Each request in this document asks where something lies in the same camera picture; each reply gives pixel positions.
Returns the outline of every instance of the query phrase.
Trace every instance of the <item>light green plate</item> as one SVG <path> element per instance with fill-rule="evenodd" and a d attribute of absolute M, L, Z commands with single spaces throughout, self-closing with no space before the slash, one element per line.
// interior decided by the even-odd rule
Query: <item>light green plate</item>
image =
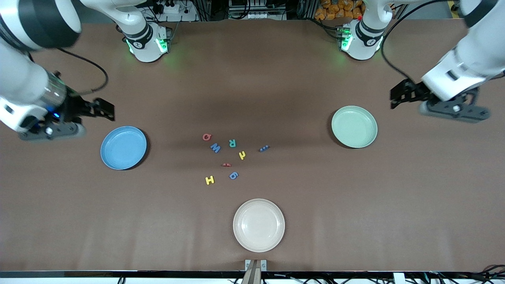
<path fill-rule="evenodd" d="M 331 119 L 331 129 L 342 144 L 363 148 L 377 137 L 377 122 L 366 109 L 347 106 L 339 109 Z"/>

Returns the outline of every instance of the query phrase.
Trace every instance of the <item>cable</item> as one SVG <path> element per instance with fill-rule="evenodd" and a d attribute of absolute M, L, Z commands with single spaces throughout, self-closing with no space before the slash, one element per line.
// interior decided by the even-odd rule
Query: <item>cable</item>
<path fill-rule="evenodd" d="M 181 1 L 181 6 L 183 6 L 184 8 L 189 8 L 189 7 L 191 7 L 191 6 L 193 5 L 193 2 L 191 2 L 191 1 L 190 1 L 190 3 L 191 3 L 191 4 L 190 4 L 190 5 L 188 5 L 188 1 L 186 0 L 186 5 L 184 5 L 184 4 L 182 3 L 182 1 Z"/>
<path fill-rule="evenodd" d="M 201 13 L 200 9 L 195 8 L 195 10 L 198 13 L 198 20 L 201 21 L 201 22 L 203 22 L 204 21 L 204 17 L 202 16 L 203 14 Z M 184 13 L 188 13 L 188 12 L 189 12 L 188 8 L 186 6 L 184 6 Z"/>
<path fill-rule="evenodd" d="M 314 280 L 318 284 L 322 284 L 319 280 L 317 280 L 317 277 L 310 277 L 309 279 L 305 280 L 304 284 L 307 284 L 310 280 Z"/>
<path fill-rule="evenodd" d="M 454 280 L 454 279 L 452 279 L 452 278 L 448 278 L 448 279 L 449 279 L 449 281 L 451 281 L 451 282 L 452 282 L 452 283 L 454 283 L 454 284 L 459 284 L 458 282 L 456 282 L 456 280 Z"/>
<path fill-rule="evenodd" d="M 172 36 L 170 37 L 170 41 L 175 38 L 175 32 L 177 31 L 177 27 L 179 27 L 179 23 L 180 22 L 177 22 L 177 24 L 175 25 L 174 30 L 172 31 Z"/>
<path fill-rule="evenodd" d="M 282 18 L 284 18 L 284 14 L 286 14 L 286 20 L 287 20 L 287 13 L 292 12 L 294 10 L 296 10 L 296 7 L 293 8 L 293 9 L 291 9 L 291 10 L 284 9 L 284 13 L 282 13 L 282 16 L 281 16 L 281 21 L 282 21 Z"/>
<path fill-rule="evenodd" d="M 389 34 L 394 30 L 394 28 L 399 24 L 401 23 L 406 17 L 410 16 L 413 12 L 419 10 L 420 8 L 424 7 L 424 6 L 427 6 L 427 5 L 430 5 L 430 4 L 433 4 L 433 3 L 436 3 L 436 2 L 445 2 L 447 0 L 432 0 L 432 1 L 429 1 L 429 2 L 426 2 L 426 3 L 423 3 L 417 7 L 415 7 L 414 9 L 412 9 L 410 12 L 406 13 L 405 16 L 401 17 L 395 24 L 393 24 L 393 26 L 387 31 L 387 33 L 384 35 L 384 38 L 382 39 L 382 48 L 381 48 L 381 55 L 382 55 L 382 58 L 384 59 L 384 61 L 386 62 L 387 65 L 389 65 L 389 67 L 393 68 L 396 72 L 400 73 L 403 77 L 405 77 L 406 79 L 408 79 L 409 81 L 411 81 L 412 83 L 414 82 L 412 80 L 412 78 L 407 75 L 407 73 L 403 72 L 401 69 L 399 69 L 398 67 L 396 67 L 394 64 L 391 63 L 391 61 L 389 61 L 389 59 L 386 57 L 386 54 L 384 53 L 384 46 L 385 46 L 385 43 L 386 43 L 386 39 L 387 37 L 389 36 Z"/>
<path fill-rule="evenodd" d="M 318 26 L 320 26 L 322 28 L 329 29 L 329 30 L 337 30 L 337 28 L 327 26 L 327 25 L 325 25 L 325 24 L 323 24 L 323 23 L 321 23 L 321 22 L 319 22 L 319 21 L 317 21 L 317 20 L 315 20 L 313 18 L 301 18 L 300 20 L 309 20 L 309 21 L 315 23 L 316 25 L 318 25 Z"/>
<path fill-rule="evenodd" d="M 126 283 L 126 277 L 124 276 L 119 277 L 118 284 L 125 284 L 125 283 Z"/>
<path fill-rule="evenodd" d="M 379 278 L 377 278 L 377 279 L 373 279 L 373 278 L 368 278 L 368 277 L 367 277 L 366 279 L 368 279 L 368 280 L 372 281 L 372 282 L 373 282 L 373 283 L 375 283 L 375 284 L 379 284 Z"/>
<path fill-rule="evenodd" d="M 426 284 L 431 284 L 431 278 L 430 278 L 430 277 L 428 277 L 428 274 L 426 274 L 426 272 L 423 272 L 423 274 L 424 274 L 424 278 L 425 278 L 425 279 L 421 279 L 421 280 L 422 280 L 424 283 L 426 283 Z"/>
<path fill-rule="evenodd" d="M 294 277 L 287 276 L 287 275 L 284 275 L 284 274 L 274 274 L 274 276 L 286 277 L 286 278 L 293 279 L 294 281 L 297 281 L 297 282 L 299 282 L 299 283 L 303 283 L 303 281 L 302 281 L 302 280 L 300 280 L 300 279 L 296 279 L 296 278 L 294 278 Z"/>
<path fill-rule="evenodd" d="M 346 284 L 346 283 L 347 283 L 347 282 L 349 282 L 351 279 L 354 279 L 354 278 L 356 278 L 356 277 L 357 277 L 357 276 L 353 276 L 353 277 L 351 277 L 351 278 L 349 278 L 349 279 L 346 279 L 346 280 L 344 280 L 344 282 L 342 282 L 341 284 Z"/>
<path fill-rule="evenodd" d="M 241 20 L 241 19 L 245 18 L 249 14 L 250 11 L 251 11 L 251 1 L 247 0 L 247 3 L 244 6 L 244 12 L 242 12 L 242 15 L 240 17 L 235 18 L 235 17 L 233 17 L 231 15 L 228 15 L 228 17 L 232 18 L 234 20 Z"/>
<path fill-rule="evenodd" d="M 436 273 L 435 275 L 437 275 L 440 284 L 445 284 L 445 281 L 442 279 L 442 276 L 440 276 L 440 274 Z"/>
<path fill-rule="evenodd" d="M 98 86 L 97 88 L 94 88 L 94 89 L 89 89 L 89 90 L 86 90 L 86 91 L 82 91 L 82 92 L 79 92 L 79 95 L 83 96 L 85 94 L 91 94 L 91 93 L 94 93 L 94 92 L 98 92 L 100 90 L 102 90 L 103 88 L 105 88 L 105 86 L 107 86 L 107 84 L 109 83 L 109 75 L 107 74 L 107 72 L 105 71 L 104 68 L 102 68 L 100 65 L 98 65 L 97 63 L 89 60 L 88 58 L 84 58 L 82 56 L 79 56 L 75 53 L 72 53 L 70 51 L 66 51 L 64 49 L 61 49 L 61 48 L 57 48 L 59 51 L 63 52 L 63 53 L 66 53 L 68 55 L 71 55 L 73 57 L 76 57 L 76 58 L 79 58 L 81 60 L 84 60 L 86 61 L 87 63 L 89 64 L 92 64 L 93 66 L 97 67 L 98 69 L 100 69 L 100 71 L 104 74 L 105 76 L 105 81 L 100 85 Z"/>
<path fill-rule="evenodd" d="M 334 39 L 339 39 L 339 37 L 337 37 L 336 35 L 333 35 L 331 34 L 326 28 L 323 28 L 324 31 L 331 37 L 331 38 L 334 38 Z"/>
<path fill-rule="evenodd" d="M 401 8 L 404 4 L 401 4 L 401 5 L 398 5 L 398 6 L 395 6 L 395 7 L 392 7 L 391 10 L 396 10 L 398 8 Z"/>
<path fill-rule="evenodd" d="M 488 273 L 488 272 L 491 272 L 491 271 L 493 271 L 493 270 L 495 270 L 495 269 L 497 269 L 497 268 L 501 268 L 501 267 L 505 267 L 505 264 L 493 265 L 493 266 L 489 267 L 488 269 L 483 270 L 482 272 L 479 272 L 479 273 L 477 273 L 477 274 L 484 274 L 484 273 Z"/>
<path fill-rule="evenodd" d="M 151 6 L 147 5 L 147 7 L 149 8 L 149 10 L 151 10 L 151 13 L 153 14 L 155 20 L 156 20 L 156 23 L 159 24 L 160 21 L 158 20 L 158 17 L 156 16 L 156 14 L 154 13 L 154 11 L 151 9 Z"/>

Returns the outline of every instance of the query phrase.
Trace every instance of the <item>plate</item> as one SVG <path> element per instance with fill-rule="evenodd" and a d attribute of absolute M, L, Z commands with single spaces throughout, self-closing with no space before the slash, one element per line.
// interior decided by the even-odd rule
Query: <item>plate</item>
<path fill-rule="evenodd" d="M 145 155 L 147 139 L 140 129 L 122 126 L 107 134 L 100 156 L 111 169 L 126 170 L 135 166 Z"/>
<path fill-rule="evenodd" d="M 242 204 L 233 218 L 233 233 L 244 248 L 262 253 L 276 247 L 284 236 L 284 216 L 277 205 L 266 199 Z"/>
<path fill-rule="evenodd" d="M 339 109 L 331 119 L 331 129 L 342 144 L 352 148 L 370 145 L 377 137 L 377 122 L 366 109 L 347 106 Z"/>

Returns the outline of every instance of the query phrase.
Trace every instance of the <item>black cable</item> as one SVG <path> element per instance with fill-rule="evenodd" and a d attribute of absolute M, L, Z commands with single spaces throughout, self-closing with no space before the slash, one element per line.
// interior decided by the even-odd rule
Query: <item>black cable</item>
<path fill-rule="evenodd" d="M 379 278 L 377 278 L 377 279 L 373 279 L 373 278 L 368 278 L 368 277 L 367 277 L 367 279 L 368 279 L 368 280 L 370 280 L 370 281 L 372 281 L 372 282 L 373 282 L 373 283 L 375 283 L 375 284 L 379 284 Z"/>
<path fill-rule="evenodd" d="M 307 284 L 310 280 L 315 280 L 318 284 L 322 284 L 319 280 L 317 280 L 317 277 L 311 277 L 311 278 L 305 280 L 304 284 Z"/>
<path fill-rule="evenodd" d="M 404 5 L 404 4 L 401 4 L 401 5 L 395 6 L 395 7 L 391 8 L 391 10 L 396 10 L 396 9 L 398 9 L 398 8 L 402 7 L 403 5 Z"/>
<path fill-rule="evenodd" d="M 356 277 L 357 277 L 357 276 L 353 276 L 353 277 L 351 277 L 351 278 L 348 278 L 348 279 L 344 280 L 344 282 L 342 282 L 341 284 L 346 284 L 346 283 L 347 283 L 347 282 L 349 282 L 351 279 L 356 278 Z"/>
<path fill-rule="evenodd" d="M 331 32 L 329 32 L 326 28 L 323 28 L 324 31 L 331 37 L 331 38 L 334 38 L 334 39 L 338 39 L 338 37 L 336 35 L 333 35 Z"/>
<path fill-rule="evenodd" d="M 481 271 L 481 272 L 479 272 L 479 273 L 475 273 L 475 274 L 480 274 L 480 275 L 482 275 L 482 274 L 484 274 L 484 273 L 489 273 L 489 272 L 491 272 L 491 271 L 493 271 L 493 270 L 495 270 L 495 269 L 497 269 L 497 268 L 501 268 L 501 267 L 505 267 L 505 264 L 493 265 L 493 266 L 489 267 L 488 269 L 483 270 L 483 271 Z"/>
<path fill-rule="evenodd" d="M 155 20 L 156 20 L 156 23 L 159 24 L 161 23 L 159 20 L 158 20 L 158 17 L 156 16 L 156 14 L 154 13 L 154 11 L 151 9 L 151 6 L 147 5 L 147 7 L 149 8 L 149 10 L 151 10 L 151 13 L 153 14 Z"/>
<path fill-rule="evenodd" d="M 191 0 L 191 2 L 193 3 L 193 7 L 195 8 L 195 10 L 198 12 L 200 19 L 205 19 L 207 22 L 209 22 L 212 16 L 209 13 L 207 13 L 207 11 L 205 11 L 205 3 L 203 1 L 200 2 L 198 0 Z"/>
<path fill-rule="evenodd" d="M 386 43 L 386 39 L 387 37 L 389 36 L 389 34 L 394 30 L 394 28 L 399 24 L 401 23 L 406 17 L 410 16 L 413 12 L 419 10 L 420 8 L 424 7 L 424 6 L 427 6 L 427 5 L 430 5 L 430 4 L 433 4 L 433 3 L 436 3 L 436 2 L 445 2 L 447 0 L 432 0 L 432 1 L 429 1 L 429 2 L 426 2 L 426 3 L 423 3 L 417 7 L 415 7 L 414 9 L 412 9 L 410 12 L 406 13 L 405 16 L 401 17 L 388 31 L 387 33 L 384 35 L 384 38 L 382 39 L 382 48 L 381 48 L 381 55 L 382 55 L 382 58 L 384 59 L 384 61 L 386 62 L 387 65 L 389 65 L 389 67 L 393 68 L 396 72 L 400 73 L 403 77 L 405 77 L 406 79 L 408 79 L 409 81 L 411 81 L 412 83 L 414 82 L 412 80 L 412 78 L 407 75 L 407 73 L 403 72 L 401 69 L 399 69 L 398 67 L 396 67 L 394 64 L 391 63 L 391 61 L 389 61 L 389 59 L 386 57 L 386 54 L 384 53 L 384 46 L 385 46 L 385 43 Z"/>
<path fill-rule="evenodd" d="M 222 0 L 220 1 L 219 5 L 211 6 L 211 15 L 215 16 L 219 12 L 223 12 L 223 20 L 226 19 L 226 4 Z"/>
<path fill-rule="evenodd" d="M 289 11 L 288 11 L 288 10 L 286 10 L 286 9 L 284 9 L 284 13 L 282 13 L 282 16 L 281 16 L 281 21 L 282 21 L 282 18 L 284 18 L 284 15 L 286 14 L 286 12 L 291 12 L 291 11 L 293 11 L 294 9 L 296 9 L 296 8 L 293 8 L 293 9 L 291 9 L 291 10 L 289 10 Z"/>
<path fill-rule="evenodd" d="M 124 276 L 119 277 L 118 284 L 125 284 L 125 283 L 126 283 L 126 277 Z"/>
<path fill-rule="evenodd" d="M 323 278 L 324 281 L 328 282 L 328 284 L 338 284 L 337 281 L 335 281 L 335 279 L 333 279 L 333 277 L 330 277 L 330 278 Z"/>
<path fill-rule="evenodd" d="M 241 19 L 245 18 L 249 14 L 250 11 L 251 11 L 251 1 L 247 0 L 247 3 L 244 6 L 244 12 L 242 12 L 242 15 L 240 17 L 235 18 L 231 15 L 228 15 L 228 17 L 232 18 L 234 20 L 241 20 Z"/>
<path fill-rule="evenodd" d="M 421 279 L 424 283 L 426 284 L 431 284 L 431 278 L 426 274 L 426 272 L 423 272 L 425 279 Z"/>
<path fill-rule="evenodd" d="M 451 281 L 451 282 L 452 282 L 452 283 L 454 283 L 454 284 L 459 284 L 458 282 L 456 282 L 456 280 L 454 280 L 454 279 L 452 279 L 452 278 L 448 278 L 448 279 L 449 279 L 449 281 Z"/>
<path fill-rule="evenodd" d="M 198 5 L 196 5 L 194 2 L 192 2 L 192 3 L 193 3 L 194 9 L 198 13 L 199 20 L 201 22 L 203 22 L 204 20 L 208 21 L 207 16 L 205 15 L 205 13 L 202 13 L 202 11 L 200 11 L 200 8 L 198 7 Z M 184 12 L 188 13 L 189 12 L 188 7 L 187 7 L 188 6 L 188 0 L 186 0 L 186 5 L 183 5 L 183 6 L 184 6 Z"/>
<path fill-rule="evenodd" d="M 98 65 L 97 63 L 95 63 L 95 62 L 93 62 L 93 61 L 89 60 L 88 58 L 84 58 L 84 57 L 82 57 L 82 56 L 80 56 L 80 55 L 77 55 L 77 54 L 75 54 L 75 53 L 72 53 L 72 52 L 70 52 L 70 51 L 66 51 L 66 50 L 61 49 L 61 48 L 57 48 L 57 49 L 58 49 L 59 51 L 63 52 L 63 53 L 66 53 L 66 54 L 68 54 L 68 55 L 71 55 L 71 56 L 73 56 L 73 57 L 76 57 L 76 58 L 79 58 L 79 59 L 81 59 L 81 60 L 84 60 L 84 61 L 86 61 L 87 63 L 92 64 L 93 66 L 95 66 L 95 67 L 97 67 L 98 69 L 100 69 L 100 71 L 101 71 L 101 72 L 104 74 L 104 76 L 105 76 L 105 81 L 104 81 L 104 82 L 103 82 L 103 83 L 102 83 L 99 87 L 94 88 L 94 89 L 89 89 L 89 90 L 87 90 L 87 91 L 82 91 L 82 92 L 80 92 L 80 93 L 79 93 L 79 95 L 83 96 L 83 95 L 85 95 L 85 94 L 90 94 L 90 93 L 98 92 L 98 91 L 102 90 L 103 88 L 105 88 L 105 86 L 107 86 L 107 84 L 109 83 L 109 75 L 107 74 L 107 72 L 105 71 L 105 69 L 104 69 L 104 68 L 102 68 L 100 65 Z"/>
<path fill-rule="evenodd" d="M 440 284 L 445 284 L 445 281 L 443 280 L 442 276 L 440 276 L 440 274 L 436 274 L 437 277 L 438 277 L 438 280 L 440 281 Z"/>
<path fill-rule="evenodd" d="M 300 20 L 309 20 L 309 21 L 315 23 L 316 25 L 318 25 L 318 26 L 320 26 L 322 28 L 329 29 L 329 30 L 337 30 L 337 28 L 327 26 L 327 25 L 325 25 L 325 24 L 323 24 L 323 23 L 321 23 L 318 20 L 313 19 L 313 18 L 301 18 Z"/>

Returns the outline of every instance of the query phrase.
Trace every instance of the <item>blue plate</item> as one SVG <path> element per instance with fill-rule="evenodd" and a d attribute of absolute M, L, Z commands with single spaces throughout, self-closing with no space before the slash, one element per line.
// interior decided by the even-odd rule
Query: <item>blue plate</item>
<path fill-rule="evenodd" d="M 100 156 L 111 169 L 126 170 L 135 166 L 145 155 L 147 139 L 140 129 L 122 126 L 107 134 Z"/>

